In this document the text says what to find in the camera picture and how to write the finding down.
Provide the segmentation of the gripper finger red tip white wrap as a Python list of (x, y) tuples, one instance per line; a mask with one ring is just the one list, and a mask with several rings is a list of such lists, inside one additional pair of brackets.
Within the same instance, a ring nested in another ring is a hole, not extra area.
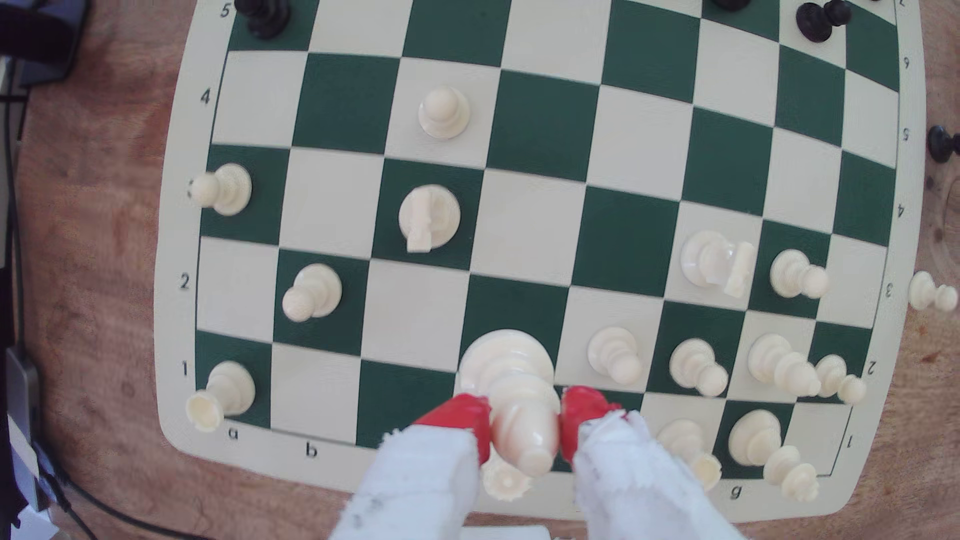
[(488, 399), (456, 395), (387, 433), (330, 539), (457, 539), (490, 458)]
[(559, 449), (589, 539), (742, 539), (639, 411), (589, 386), (560, 398)]

